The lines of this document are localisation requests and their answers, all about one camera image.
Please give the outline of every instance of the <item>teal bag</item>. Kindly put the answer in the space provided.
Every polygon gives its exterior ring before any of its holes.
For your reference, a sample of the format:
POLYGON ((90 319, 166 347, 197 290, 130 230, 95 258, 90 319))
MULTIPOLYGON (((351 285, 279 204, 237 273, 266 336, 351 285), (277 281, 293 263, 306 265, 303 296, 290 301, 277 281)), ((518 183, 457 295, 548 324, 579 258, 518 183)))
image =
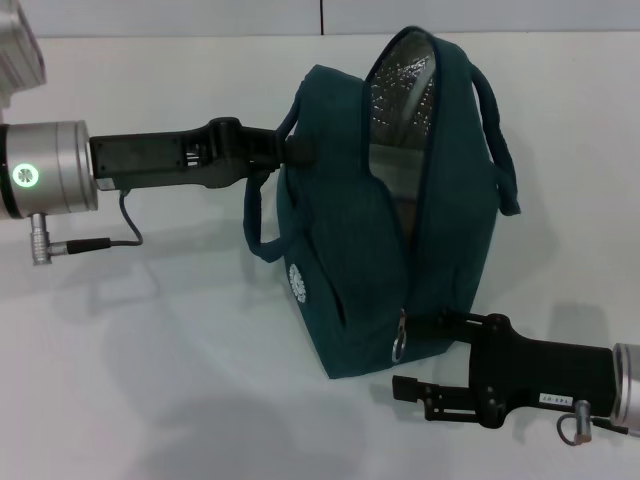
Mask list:
POLYGON ((280 171, 281 236, 260 242, 265 176, 248 179, 244 226, 253 253, 284 255, 327 374, 444 352, 449 341, 412 339, 411 321, 469 311, 498 209, 520 213, 486 78, 458 46, 409 27, 364 81, 314 67, 278 130, 282 142, 296 122, 287 142, 314 163, 280 171))

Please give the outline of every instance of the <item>bag handle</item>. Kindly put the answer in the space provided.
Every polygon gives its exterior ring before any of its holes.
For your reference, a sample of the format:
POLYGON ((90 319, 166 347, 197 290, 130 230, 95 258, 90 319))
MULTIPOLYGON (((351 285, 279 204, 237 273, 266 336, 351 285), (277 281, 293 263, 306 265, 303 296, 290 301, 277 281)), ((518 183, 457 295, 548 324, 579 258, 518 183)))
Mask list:
MULTIPOLYGON (((285 139, 298 121, 300 100, 298 95, 286 118, 276 130, 276 140, 279 148, 284 146, 285 139)), ((311 217, 304 202, 299 202, 293 214, 291 225, 286 232, 280 232, 280 238, 262 243, 262 194, 260 188, 269 178, 270 171, 252 172, 247 178, 244 194, 244 237, 251 253, 267 263, 272 263, 282 257, 293 245, 303 231, 309 228, 311 217)))
POLYGON ((498 102, 493 94, 491 85, 480 69, 471 64, 471 80, 478 92, 480 112, 482 113, 482 129, 491 151, 493 162, 497 167, 498 194, 500 195, 500 211, 503 215, 517 215, 520 211, 518 204, 518 185, 513 159, 509 153, 507 142, 500 131, 500 112, 498 102))

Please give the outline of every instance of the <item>green indicator light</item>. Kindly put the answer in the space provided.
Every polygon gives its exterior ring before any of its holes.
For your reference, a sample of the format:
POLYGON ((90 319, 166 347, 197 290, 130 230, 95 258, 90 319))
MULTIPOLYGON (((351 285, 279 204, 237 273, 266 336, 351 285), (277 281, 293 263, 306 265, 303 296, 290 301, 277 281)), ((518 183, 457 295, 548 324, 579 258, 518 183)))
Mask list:
POLYGON ((11 177, 18 186, 22 188, 30 188, 38 183, 40 174, 38 174, 38 170, 33 165, 21 163, 13 169, 11 177))

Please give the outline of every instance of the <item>zipper pull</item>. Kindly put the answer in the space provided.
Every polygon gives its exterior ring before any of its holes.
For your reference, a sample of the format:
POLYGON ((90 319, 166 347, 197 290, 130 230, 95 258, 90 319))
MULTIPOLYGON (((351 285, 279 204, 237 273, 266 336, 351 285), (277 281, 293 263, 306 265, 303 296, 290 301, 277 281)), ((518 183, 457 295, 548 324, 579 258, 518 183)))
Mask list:
POLYGON ((404 308, 400 309, 400 322, 398 323, 398 336, 393 342, 393 351, 391 352, 391 361, 398 363, 404 354, 404 349, 407 346, 407 330, 405 324, 407 323, 407 313, 404 308))

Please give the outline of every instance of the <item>white table surface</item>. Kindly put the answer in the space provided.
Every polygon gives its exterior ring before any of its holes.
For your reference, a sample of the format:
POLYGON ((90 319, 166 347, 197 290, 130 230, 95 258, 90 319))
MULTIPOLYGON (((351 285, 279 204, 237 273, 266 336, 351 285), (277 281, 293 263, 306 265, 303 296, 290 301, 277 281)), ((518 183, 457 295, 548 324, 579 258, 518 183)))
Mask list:
MULTIPOLYGON (((494 87, 524 212, 498 221, 475 311, 540 339, 640 343, 640 34, 446 38, 494 87)), ((274 128, 314 64, 364 76, 388 39, 46 40, 48 85, 5 120, 85 119, 94 135, 227 115, 274 128)), ((244 243, 243 188, 134 191, 143 247, 47 268, 31 266, 27 221, 0 224, 0 478, 638 478, 640 439, 596 429, 572 449, 554 412, 492 431, 392 400, 393 374, 464 385, 464 346, 329 381, 282 264, 244 243)), ((113 193, 50 230, 130 235, 113 193)))

